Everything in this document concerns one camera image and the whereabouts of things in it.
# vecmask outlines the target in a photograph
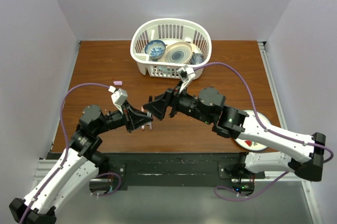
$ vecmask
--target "brown tabletop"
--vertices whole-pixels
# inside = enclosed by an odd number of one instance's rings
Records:
[[[122,88],[128,93],[129,103],[140,109],[148,96],[164,93],[178,83],[176,79],[142,75],[130,56],[130,41],[82,42],[76,61],[70,88],[87,82],[113,85],[122,80]],[[247,81],[256,107],[272,124],[280,126],[273,97],[256,41],[212,41],[210,62],[225,62],[234,67]],[[198,95],[204,87],[214,86],[226,96],[226,104],[238,109],[251,109],[252,105],[239,78],[223,66],[210,66],[188,88],[188,93]],[[82,87],[72,92],[64,106],[64,121],[68,135],[76,129],[84,107],[97,104],[102,111],[115,111],[111,93],[102,87]],[[244,151],[233,139],[217,136],[212,125],[206,125],[191,117],[177,114],[162,121],[154,119],[153,130],[148,126],[129,134],[125,127],[100,135],[101,152],[239,152]],[[65,148],[59,125],[52,152]]]

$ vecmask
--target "white laundry basket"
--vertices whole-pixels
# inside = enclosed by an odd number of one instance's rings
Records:
[[[194,44],[196,52],[203,54],[204,62],[199,67],[206,64],[211,57],[212,43],[208,32],[199,24],[176,18],[155,19],[143,24],[134,34],[131,41],[130,53],[137,62],[139,71],[145,75],[146,71],[152,77],[159,78],[179,78],[176,70],[184,64],[164,63],[150,61],[150,56],[145,54],[145,46],[152,40],[160,39],[166,45],[176,42],[188,42]],[[195,72],[199,78],[203,69]]]

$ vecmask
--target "cable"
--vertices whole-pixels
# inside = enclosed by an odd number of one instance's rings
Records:
[[[118,185],[117,185],[117,187],[114,190],[107,192],[106,194],[98,194],[97,193],[97,194],[93,194],[93,195],[98,196],[98,197],[109,196],[109,195],[114,194],[115,192],[117,192],[118,189],[121,187],[121,185],[122,185],[122,178],[117,173],[107,172],[107,173],[99,174],[96,178],[100,178],[100,177],[107,176],[107,175],[113,175],[113,176],[116,176],[118,178]]]
[[[196,67],[196,68],[194,68],[194,71],[199,70],[199,69],[204,68],[204,67],[207,67],[207,66],[211,66],[211,65],[222,65],[222,66],[225,66],[226,68],[228,68],[229,70],[231,70],[233,73],[235,73],[235,74],[240,78],[240,80],[241,80],[242,83],[245,85],[245,87],[246,87],[246,89],[247,89],[247,91],[248,91],[248,94],[249,94],[249,97],[250,97],[250,99],[251,99],[251,103],[252,103],[252,106],[253,106],[255,118],[256,118],[257,122],[260,124],[260,126],[261,126],[264,130],[266,130],[266,131],[272,133],[273,135],[276,135],[276,136],[279,136],[279,137],[288,139],[288,140],[290,140],[290,141],[294,141],[294,142],[296,142],[296,143],[298,143],[298,144],[306,144],[304,141],[297,140],[297,139],[292,138],[292,137],[289,137],[289,136],[285,136],[285,135],[280,134],[280,133],[278,133],[278,132],[275,132],[275,131],[273,131],[273,130],[271,130],[271,129],[267,129],[267,127],[266,127],[265,125],[263,125],[263,123],[261,122],[261,120],[260,120],[260,118],[259,118],[259,115],[257,114],[257,110],[256,110],[256,106],[255,106],[255,101],[254,101],[252,92],[251,92],[251,90],[249,89],[249,86],[248,86],[247,82],[246,82],[246,81],[244,80],[244,78],[240,75],[240,73],[239,73],[238,71],[236,71],[233,67],[229,66],[228,64],[222,63],[222,62],[213,62],[213,63],[205,64],[205,65],[200,66],[200,67]],[[320,145],[320,144],[313,144],[313,143],[311,143],[311,142],[307,143],[307,145],[309,145],[309,146],[314,146],[314,147],[318,147],[318,148],[321,148],[321,149],[324,149],[324,150],[328,151],[328,152],[330,153],[330,157],[327,158],[324,162],[329,162],[329,161],[334,157],[334,153],[333,153],[332,149],[330,149],[330,148],[328,148],[328,147],[326,147],[326,146],[323,146],[323,145]]]
[[[305,144],[304,141],[300,141],[300,140],[297,140],[297,139],[295,139],[295,138],[292,138],[292,137],[289,137],[289,136],[285,136],[285,135],[280,134],[280,133],[278,133],[278,132],[275,132],[275,131],[273,131],[273,130],[271,130],[271,129],[267,129],[267,127],[266,127],[265,125],[263,125],[263,123],[261,122],[261,120],[260,120],[260,118],[259,118],[259,115],[257,114],[257,110],[256,110],[256,106],[255,106],[255,101],[254,101],[252,92],[251,92],[251,90],[249,89],[249,86],[248,86],[247,82],[246,82],[246,81],[244,80],[244,78],[240,75],[240,73],[239,73],[237,70],[235,70],[233,67],[229,66],[228,64],[222,63],[222,62],[213,62],[213,63],[205,64],[205,65],[200,66],[200,67],[196,67],[196,68],[194,68],[194,71],[199,70],[199,69],[202,69],[202,68],[207,67],[207,66],[211,66],[211,65],[222,65],[222,66],[225,66],[226,68],[228,68],[229,70],[231,70],[233,73],[235,73],[235,74],[239,77],[239,79],[242,81],[242,83],[244,84],[244,86],[246,87],[246,89],[247,89],[247,91],[248,91],[248,94],[249,94],[249,97],[250,97],[250,99],[251,99],[251,103],[252,103],[252,106],[253,106],[255,118],[256,118],[257,122],[260,124],[260,126],[261,126],[264,130],[266,130],[266,131],[268,131],[268,132],[270,132],[270,133],[272,133],[272,134],[274,134],[274,135],[276,135],[276,136],[279,136],[279,137],[288,139],[288,140],[290,140],[290,141],[294,141],[294,142],[297,142],[297,143],[299,143],[299,144]],[[329,162],[329,161],[334,157],[334,153],[333,153],[332,149],[330,149],[330,148],[328,148],[328,147],[326,147],[326,146],[323,146],[323,145],[320,145],[320,144],[313,144],[313,143],[311,143],[311,142],[307,143],[307,145],[309,145],[309,146],[314,146],[314,147],[318,147],[318,148],[321,148],[321,149],[324,149],[324,150],[328,151],[328,152],[330,153],[330,157],[327,158],[324,162]],[[216,187],[214,188],[214,193],[215,193],[215,195],[216,195],[217,197],[219,197],[219,198],[221,198],[221,199],[224,199],[224,200],[228,200],[228,201],[246,201],[246,200],[250,200],[250,199],[253,199],[253,198],[259,196],[259,195],[262,194],[263,192],[265,192],[268,188],[270,188],[270,187],[271,187],[273,184],[275,184],[278,180],[280,180],[282,177],[284,177],[287,173],[288,173],[288,172],[282,173],[282,174],[279,175],[274,181],[272,181],[269,185],[267,185],[265,188],[263,188],[261,191],[259,191],[258,193],[254,194],[253,196],[250,196],[250,197],[247,197],[247,198],[244,198],[244,199],[232,199],[232,198],[226,198],[226,197],[223,197],[223,196],[221,196],[221,195],[219,195],[219,194],[217,193],[217,189],[218,189],[218,188],[227,189],[227,190],[229,190],[229,191],[232,191],[232,192],[234,192],[234,193],[237,193],[236,191],[234,191],[233,189],[231,189],[231,188],[229,188],[229,187],[216,186]]]
[[[103,84],[98,84],[98,83],[84,83],[84,84],[80,84],[77,86],[74,86],[73,88],[71,88],[67,94],[64,96],[62,104],[60,106],[60,123],[61,123],[61,127],[62,127],[62,131],[63,131],[63,135],[65,138],[65,156],[60,164],[60,166],[63,166],[64,163],[66,162],[66,158],[68,157],[68,151],[69,151],[69,142],[68,142],[68,135],[67,132],[65,130],[64,127],[64,122],[63,122],[63,106],[65,103],[65,99],[68,97],[68,95],[75,89],[78,89],[79,87],[82,86],[102,86],[105,87],[107,89],[109,89],[109,86],[103,85]],[[33,203],[37,200],[38,195],[41,193],[41,191],[48,185],[48,183],[53,179],[53,177],[55,177],[55,175],[58,173],[58,171],[60,170],[60,168],[58,167],[48,178],[47,180],[41,185],[40,189],[36,192],[36,194],[33,196],[32,201],[28,204],[28,206],[26,207],[26,210],[24,211],[23,215],[21,216],[20,222],[19,224],[23,224],[24,219],[26,218],[26,215],[28,214],[28,211],[31,209]]]

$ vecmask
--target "pink eraser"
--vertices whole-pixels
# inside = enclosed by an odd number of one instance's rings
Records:
[[[121,86],[123,84],[123,81],[114,81],[115,86]]]

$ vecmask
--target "gray wall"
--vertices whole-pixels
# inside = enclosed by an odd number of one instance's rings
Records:
[[[58,0],[78,39],[131,39],[143,23],[186,18],[212,39],[267,40],[290,0]]]
[[[0,222],[51,146],[77,41],[56,0],[0,0]]]
[[[290,130],[325,133],[337,151],[337,0],[291,0],[267,42]],[[337,158],[314,183],[326,224],[336,223]]]

